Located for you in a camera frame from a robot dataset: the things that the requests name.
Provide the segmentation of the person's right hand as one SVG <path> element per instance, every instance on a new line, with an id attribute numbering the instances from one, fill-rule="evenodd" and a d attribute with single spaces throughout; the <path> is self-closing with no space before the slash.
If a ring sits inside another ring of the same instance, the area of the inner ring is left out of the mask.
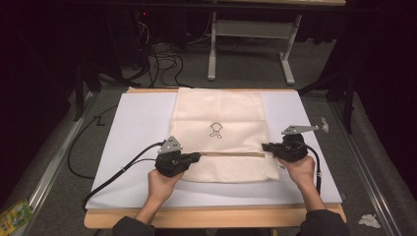
<path id="1" fill-rule="evenodd" d="M 295 162 L 289 162 L 280 158 L 278 162 L 287 169 L 290 179 L 300 190 L 315 190 L 315 184 L 313 180 L 315 161 L 311 156 L 307 155 Z"/>

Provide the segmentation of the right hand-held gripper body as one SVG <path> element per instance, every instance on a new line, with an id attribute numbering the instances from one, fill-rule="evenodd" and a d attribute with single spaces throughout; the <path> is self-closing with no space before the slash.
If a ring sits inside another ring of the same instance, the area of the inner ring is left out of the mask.
<path id="1" fill-rule="evenodd" d="M 282 142 L 277 145 L 274 156 L 288 162 L 301 160 L 308 154 L 310 146 L 305 144 L 303 133 L 317 131 L 318 126 L 290 125 L 281 134 Z"/>

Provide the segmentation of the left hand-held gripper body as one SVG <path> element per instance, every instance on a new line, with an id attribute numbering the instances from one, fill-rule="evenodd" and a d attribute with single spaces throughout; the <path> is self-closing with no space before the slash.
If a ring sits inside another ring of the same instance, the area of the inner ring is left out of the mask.
<path id="1" fill-rule="evenodd" d="M 181 153 L 182 146 L 175 137 L 169 137 L 157 151 L 157 157 L 154 167 L 156 170 L 166 176 L 174 177 L 189 168 L 191 157 L 188 154 Z"/>

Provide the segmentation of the white metal desk frame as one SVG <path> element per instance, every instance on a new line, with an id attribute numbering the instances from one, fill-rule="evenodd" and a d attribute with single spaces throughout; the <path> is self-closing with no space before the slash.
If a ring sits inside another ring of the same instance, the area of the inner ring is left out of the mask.
<path id="1" fill-rule="evenodd" d="M 297 35 L 301 15 L 296 15 L 289 23 L 254 22 L 240 20 L 219 20 L 216 13 L 211 14 L 210 51 L 208 56 L 208 80 L 216 77 L 216 39 L 219 36 L 254 37 L 267 39 L 285 39 L 286 50 L 278 54 L 284 79 L 289 86 L 295 85 L 295 79 L 289 64 L 289 56 Z"/>

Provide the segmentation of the black metal stand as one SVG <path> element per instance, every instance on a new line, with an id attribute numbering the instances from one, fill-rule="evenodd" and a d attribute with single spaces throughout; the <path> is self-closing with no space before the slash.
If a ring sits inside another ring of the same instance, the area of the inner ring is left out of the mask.
<path id="1" fill-rule="evenodd" d="M 92 92 L 101 91 L 101 83 L 98 78 L 98 71 L 94 65 L 87 61 L 81 61 L 76 67 L 75 72 L 75 100 L 76 114 L 75 121 L 79 121 L 84 113 L 85 96 L 84 86 Z"/>
<path id="2" fill-rule="evenodd" d="M 353 96 L 355 86 L 354 72 L 337 72 L 328 77 L 320 78 L 316 82 L 305 86 L 304 88 L 298 89 L 300 95 L 307 94 L 310 91 L 318 89 L 327 89 L 326 94 L 327 101 L 337 102 L 340 100 L 344 101 L 343 113 L 342 113 L 342 124 L 345 130 L 351 134 L 351 116 L 353 107 Z"/>

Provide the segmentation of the green printed packet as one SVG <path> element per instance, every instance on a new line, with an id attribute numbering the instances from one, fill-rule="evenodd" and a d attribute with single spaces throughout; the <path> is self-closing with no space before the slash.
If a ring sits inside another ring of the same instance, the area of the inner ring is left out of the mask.
<path id="1" fill-rule="evenodd" d="M 10 236 L 33 218 L 28 200 L 20 200 L 0 214 L 0 236 Z"/>

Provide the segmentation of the white foam board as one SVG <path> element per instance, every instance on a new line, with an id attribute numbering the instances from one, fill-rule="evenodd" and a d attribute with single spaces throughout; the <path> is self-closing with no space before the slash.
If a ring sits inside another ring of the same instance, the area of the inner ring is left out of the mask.
<path id="1" fill-rule="evenodd" d="M 122 170 L 135 156 L 133 165 L 114 182 L 92 196 L 88 209 L 141 207 L 148 195 L 148 173 L 154 169 L 157 149 L 146 150 L 169 137 L 176 93 L 135 92 L 121 95 L 101 161 L 93 182 L 97 188 Z M 268 121 L 268 140 L 278 143 L 281 131 L 290 125 L 310 123 L 294 90 L 264 91 L 262 98 Z M 167 207 L 284 206 L 303 203 L 288 172 L 278 170 L 280 179 L 244 184 L 193 183 L 181 180 L 165 203 Z"/>

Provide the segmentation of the silver metal floor rail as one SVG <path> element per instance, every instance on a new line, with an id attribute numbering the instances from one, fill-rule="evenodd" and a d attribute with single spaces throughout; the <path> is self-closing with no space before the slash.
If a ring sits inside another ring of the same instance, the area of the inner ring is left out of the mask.
<path id="1" fill-rule="evenodd" d="M 76 106 L 58 124 L 52 134 L 31 162 L 19 184 L 21 190 L 28 190 L 28 202 L 33 217 L 11 236 L 28 236 L 36 216 L 41 210 L 59 171 L 66 161 L 67 151 L 85 121 L 85 115 L 97 98 L 97 92 L 89 91 L 82 96 L 81 117 L 76 118 Z"/>
<path id="2" fill-rule="evenodd" d="M 336 123 L 340 127 L 343 136 L 345 137 L 350 147 L 350 150 L 353 153 L 355 166 L 359 171 L 361 181 L 364 184 L 368 197 L 370 198 L 370 201 L 376 211 L 376 215 L 380 220 L 380 224 L 384 229 L 384 232 L 387 234 L 387 236 L 402 236 L 402 234 L 398 231 L 396 222 L 393 219 L 390 209 L 387 206 L 386 198 L 384 197 L 380 188 L 377 186 L 377 183 L 365 162 L 362 152 L 357 146 L 354 137 L 348 133 L 343 124 L 342 113 L 338 105 L 334 102 L 331 102 L 328 106 L 331 113 L 335 117 Z"/>

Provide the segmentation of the person's left hand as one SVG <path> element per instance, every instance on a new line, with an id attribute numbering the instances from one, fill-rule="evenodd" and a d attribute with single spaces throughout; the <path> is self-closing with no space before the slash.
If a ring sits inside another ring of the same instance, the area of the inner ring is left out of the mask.
<path id="1" fill-rule="evenodd" d="M 172 195 L 175 185 L 183 177 L 183 173 L 174 177 L 166 177 L 156 169 L 148 174 L 149 196 L 148 202 L 161 207 Z"/>

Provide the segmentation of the dark box with red light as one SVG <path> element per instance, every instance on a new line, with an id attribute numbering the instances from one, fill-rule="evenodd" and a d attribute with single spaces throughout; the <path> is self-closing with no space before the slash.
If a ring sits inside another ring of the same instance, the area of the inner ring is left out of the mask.
<path id="1" fill-rule="evenodd" d="M 135 12 L 112 9 L 107 11 L 107 18 L 121 67 L 139 71 L 145 62 Z"/>

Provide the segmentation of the cream mesh laundry bag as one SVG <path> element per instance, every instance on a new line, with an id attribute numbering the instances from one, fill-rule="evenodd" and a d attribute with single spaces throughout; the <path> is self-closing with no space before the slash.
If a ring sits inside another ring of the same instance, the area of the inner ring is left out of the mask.
<path id="1" fill-rule="evenodd" d="M 183 176 L 190 182 L 249 183 L 279 179 L 278 164 L 263 150 L 268 122 L 256 92 L 179 88 L 170 135 L 201 158 Z"/>

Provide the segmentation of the crumpled white paper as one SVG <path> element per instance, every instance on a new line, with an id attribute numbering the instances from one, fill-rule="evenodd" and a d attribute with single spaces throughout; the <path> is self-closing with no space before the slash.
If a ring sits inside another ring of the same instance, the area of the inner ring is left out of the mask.
<path id="1" fill-rule="evenodd" d="M 381 228 L 381 225 L 378 223 L 376 216 L 374 214 L 364 214 L 358 220 L 360 225 L 366 225 L 373 228 Z"/>

